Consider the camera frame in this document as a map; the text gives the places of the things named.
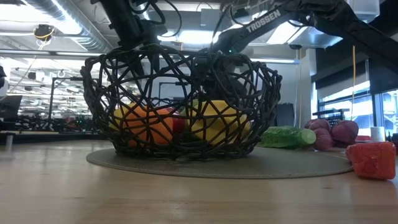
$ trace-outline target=ceiling duct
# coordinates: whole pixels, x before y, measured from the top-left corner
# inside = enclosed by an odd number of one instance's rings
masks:
[[[23,0],[43,14],[52,16],[59,23],[57,29],[64,34],[75,34],[78,45],[90,52],[109,52],[111,44],[101,35],[89,19],[71,0]]]

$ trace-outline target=yellow fruit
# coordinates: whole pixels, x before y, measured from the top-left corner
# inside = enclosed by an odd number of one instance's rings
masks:
[[[213,115],[217,115],[217,111],[216,109],[221,112],[223,111],[225,108],[228,108],[228,104],[223,101],[223,100],[212,100],[214,107],[211,104],[208,104],[208,106],[206,107],[206,110],[203,113],[203,107],[205,105],[205,102],[202,103],[202,113],[204,116],[213,116]],[[236,114],[237,111],[233,108],[228,108],[226,111],[223,112],[223,115],[234,115]],[[196,116],[197,113],[196,111],[192,111],[192,116]],[[226,121],[226,123],[223,122],[222,118],[207,118],[206,119],[206,140],[209,141],[210,144],[215,145],[218,144],[221,141],[225,141],[225,137],[226,137],[226,129],[224,129],[226,126],[229,126],[229,132],[228,135],[230,135],[231,133],[233,133],[235,130],[238,129],[239,124],[238,124],[238,120],[236,120],[236,116],[227,116],[224,117],[224,120]],[[239,117],[239,122],[241,123],[241,126],[243,125],[243,123],[247,120],[247,116],[245,114],[242,114]],[[198,131],[201,130],[204,127],[203,124],[203,119],[199,119],[196,120],[192,126],[192,131]],[[242,134],[241,134],[241,138],[245,137],[245,135],[247,135],[247,133],[250,131],[250,122],[247,121],[246,124],[243,127]],[[195,133],[195,136],[197,136],[200,139],[204,139],[203,137],[203,131],[200,131],[198,133]],[[229,139],[228,140],[228,144],[232,143],[236,140],[237,135],[235,135],[234,138]]]
[[[132,110],[134,105],[135,105],[135,103],[131,103],[128,105],[128,107],[131,108],[130,110]],[[135,115],[134,113],[127,114],[128,112],[129,112],[129,108],[127,108],[125,106],[122,106],[122,108],[115,110],[113,115],[115,116],[116,124],[120,125],[121,120],[132,120],[132,119],[137,119],[137,118],[146,118],[147,116],[150,116],[150,117],[155,116],[154,112],[148,113],[147,110],[145,110],[143,107],[140,107],[140,106],[137,106],[136,108],[134,108],[134,112],[138,116]],[[169,114],[169,112],[166,109],[157,110],[156,112],[159,115]],[[170,130],[173,130],[173,119],[172,118],[164,118],[163,121],[170,128]],[[146,128],[144,126],[146,122],[150,123],[148,128]],[[119,128],[111,123],[109,124],[109,127],[119,131]],[[133,132],[134,134],[138,134],[138,138],[140,138],[142,140],[148,139],[148,141],[150,141],[149,136],[151,134],[152,137],[154,138],[154,142],[156,144],[168,144],[167,140],[171,140],[173,138],[172,134],[169,132],[169,130],[167,130],[166,126],[162,122],[160,122],[159,119],[156,117],[149,118],[148,120],[140,119],[140,120],[136,120],[136,121],[124,121],[122,123],[122,128],[127,132],[129,132],[131,130],[131,132]],[[164,135],[164,137],[161,136],[160,134],[158,134],[157,132],[155,132],[154,129],[158,130],[158,132],[162,133]],[[134,140],[130,140],[129,145],[132,147],[137,146],[137,142],[135,142]]]

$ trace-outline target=red fruit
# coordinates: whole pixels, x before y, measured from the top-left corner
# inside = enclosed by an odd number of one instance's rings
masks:
[[[166,108],[168,112],[172,112],[174,108]],[[180,115],[178,111],[173,113],[174,115]],[[182,118],[173,118],[173,132],[183,133],[185,129],[185,120]]]

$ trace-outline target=ceiling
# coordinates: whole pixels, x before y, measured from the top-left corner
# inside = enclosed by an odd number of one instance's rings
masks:
[[[22,2],[40,2],[38,0],[21,0]],[[113,49],[118,47],[119,37],[114,30],[109,28],[109,21],[100,3],[91,4],[90,0],[42,0],[42,2],[59,2],[65,6],[70,17],[56,18],[57,12],[46,12],[37,10],[32,6],[13,6],[1,5],[0,7],[0,63],[7,65],[11,69],[9,94],[24,94],[24,101],[22,105],[25,107],[35,107],[38,110],[48,111],[49,99],[51,92],[52,77],[78,77],[80,76],[80,67],[84,64],[84,55],[35,55],[31,50],[38,51],[41,42],[33,36],[33,30],[39,24],[50,24],[54,26],[53,37],[49,44],[43,47],[43,51],[49,52],[88,52],[88,53],[105,53],[103,49]],[[261,10],[258,6],[266,0],[237,0],[237,6],[254,6],[256,10]],[[182,30],[204,30],[209,33],[213,32],[215,20],[206,20],[203,13],[209,13],[211,16],[220,16],[220,8],[226,2],[223,0],[208,0],[201,3],[198,0],[173,0],[175,6],[179,9],[183,26]],[[175,11],[165,1],[159,0],[159,8],[163,10],[166,18],[166,27],[170,32],[177,29],[179,19]],[[148,15],[150,19],[158,19],[153,9],[149,8]],[[233,23],[227,19],[222,23],[221,30],[231,27]],[[71,30],[75,26],[82,26],[85,28],[84,36],[80,34],[69,34],[67,30]],[[264,34],[263,39],[257,39],[255,44],[248,46],[244,52],[251,58],[276,58],[276,59],[296,59],[297,52],[290,49],[288,45],[270,45],[265,44],[270,38],[272,32]],[[83,37],[93,36],[90,41],[93,41],[96,46],[101,48],[93,48],[88,50],[87,45],[82,44],[87,39]],[[205,44],[190,44],[184,43],[185,50],[200,50],[208,46]],[[98,76],[99,68],[93,68],[93,74]],[[40,80],[28,79],[29,72],[36,72],[43,75],[44,78]],[[76,91],[70,91],[70,88],[77,86]],[[81,94],[81,82],[71,82],[65,80],[59,84],[54,91],[54,99],[57,108],[67,108],[76,111],[86,111],[87,106]]]

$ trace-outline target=cucumber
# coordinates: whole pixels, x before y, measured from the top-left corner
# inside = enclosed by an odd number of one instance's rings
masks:
[[[291,126],[270,127],[261,136],[260,147],[295,149],[313,144],[317,136],[312,130]]]

